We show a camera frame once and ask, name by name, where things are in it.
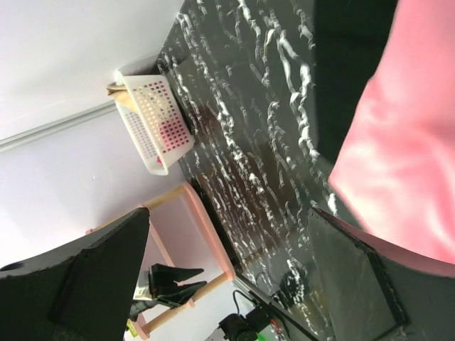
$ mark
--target black table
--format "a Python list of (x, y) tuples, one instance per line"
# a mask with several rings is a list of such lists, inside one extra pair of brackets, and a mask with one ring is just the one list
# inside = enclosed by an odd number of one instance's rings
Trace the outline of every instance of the black table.
[[(310, 0), (187, 0), (158, 66), (196, 138), (180, 165), (237, 270), (319, 340), (330, 340), (308, 211), (318, 205), (355, 223), (327, 176), (395, 5), (319, 1), (318, 49), (313, 7)], [(350, 54), (349, 43), (360, 52)]]

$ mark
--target black cable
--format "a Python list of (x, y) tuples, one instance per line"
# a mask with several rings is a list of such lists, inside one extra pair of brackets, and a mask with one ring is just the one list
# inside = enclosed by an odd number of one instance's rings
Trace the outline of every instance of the black cable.
[(256, 306), (256, 303), (251, 299), (249, 298), (248, 296), (246, 296), (242, 291), (240, 290), (234, 290), (232, 292), (232, 299), (234, 300), (234, 303), (235, 303), (235, 307), (237, 308), (237, 314), (240, 315), (240, 308), (239, 308), (239, 303), (237, 302), (237, 298), (235, 297), (235, 294), (236, 293), (239, 293), (240, 295), (242, 295), (243, 297), (245, 297), (249, 302), (251, 302), (254, 306)]

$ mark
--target perforated basket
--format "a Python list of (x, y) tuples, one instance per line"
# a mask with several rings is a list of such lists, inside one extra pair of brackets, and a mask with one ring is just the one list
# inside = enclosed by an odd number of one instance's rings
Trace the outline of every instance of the perforated basket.
[(117, 103), (134, 145), (150, 173), (167, 175), (194, 145), (169, 83), (161, 75), (120, 78), (139, 110), (136, 114)]

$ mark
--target pink fabric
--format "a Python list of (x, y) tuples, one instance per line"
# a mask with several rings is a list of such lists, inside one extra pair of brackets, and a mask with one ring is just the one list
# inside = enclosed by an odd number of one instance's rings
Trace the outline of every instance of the pink fabric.
[(454, 18), (454, 0), (400, 0), (330, 177), (369, 233), (453, 264)]

